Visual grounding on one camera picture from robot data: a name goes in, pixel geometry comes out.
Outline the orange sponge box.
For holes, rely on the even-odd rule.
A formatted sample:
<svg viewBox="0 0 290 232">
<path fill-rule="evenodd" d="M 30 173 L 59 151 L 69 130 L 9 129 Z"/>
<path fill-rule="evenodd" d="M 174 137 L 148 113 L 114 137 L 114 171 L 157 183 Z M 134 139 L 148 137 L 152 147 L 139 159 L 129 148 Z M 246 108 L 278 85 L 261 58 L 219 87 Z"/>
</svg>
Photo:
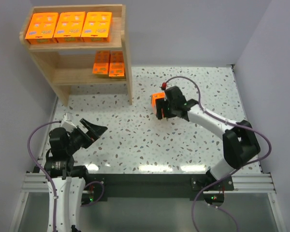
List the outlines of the orange sponge box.
<svg viewBox="0 0 290 232">
<path fill-rule="evenodd" d="M 57 22 L 54 38 L 58 43 L 82 43 L 81 37 L 86 12 L 61 13 Z"/>
<path fill-rule="evenodd" d="M 163 114 L 164 98 L 165 98 L 164 92 L 154 93 L 151 95 L 152 109 L 155 116 L 159 120 L 163 119 L 164 117 Z"/>
<path fill-rule="evenodd" d="M 58 17 L 58 13 L 34 13 L 25 39 L 30 44 L 56 44 L 57 40 L 54 38 L 54 33 Z"/>
<path fill-rule="evenodd" d="M 110 51 L 97 51 L 95 54 L 92 73 L 100 76 L 109 75 Z"/>
<path fill-rule="evenodd" d="M 88 12 L 83 25 L 81 38 L 86 43 L 109 43 L 111 25 L 111 12 Z"/>
<path fill-rule="evenodd" d="M 110 54 L 109 77 L 125 78 L 125 64 L 122 51 L 112 51 Z"/>
</svg>

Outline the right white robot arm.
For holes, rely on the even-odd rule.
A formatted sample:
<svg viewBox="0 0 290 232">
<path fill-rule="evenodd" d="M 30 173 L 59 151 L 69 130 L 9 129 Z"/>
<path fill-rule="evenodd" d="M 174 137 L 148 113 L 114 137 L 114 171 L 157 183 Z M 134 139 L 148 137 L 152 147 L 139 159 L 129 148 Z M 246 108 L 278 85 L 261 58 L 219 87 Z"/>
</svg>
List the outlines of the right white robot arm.
<svg viewBox="0 0 290 232">
<path fill-rule="evenodd" d="M 206 172 L 208 184 L 240 169 L 261 151 L 248 121 L 236 122 L 208 111 L 200 100 L 187 100 L 177 86 L 152 94 L 151 104 L 157 119 L 178 117 L 202 126 L 222 140 L 223 158 Z"/>
</svg>

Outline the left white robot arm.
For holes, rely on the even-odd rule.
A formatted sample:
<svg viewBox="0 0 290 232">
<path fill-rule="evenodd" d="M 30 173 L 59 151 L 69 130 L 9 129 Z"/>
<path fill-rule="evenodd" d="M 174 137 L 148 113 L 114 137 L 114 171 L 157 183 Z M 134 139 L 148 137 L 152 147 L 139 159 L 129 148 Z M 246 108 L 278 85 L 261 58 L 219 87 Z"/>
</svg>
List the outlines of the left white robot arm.
<svg viewBox="0 0 290 232">
<path fill-rule="evenodd" d="M 80 123 L 87 131 L 64 119 L 59 127 L 49 132 L 50 149 L 43 168 L 49 192 L 49 232 L 80 231 L 81 207 L 95 204 L 104 195 L 101 192 L 94 199 L 94 185 L 100 185 L 101 191 L 105 186 L 102 181 L 90 182 L 87 167 L 75 166 L 73 155 L 81 148 L 90 147 L 108 128 L 83 118 Z"/>
</svg>

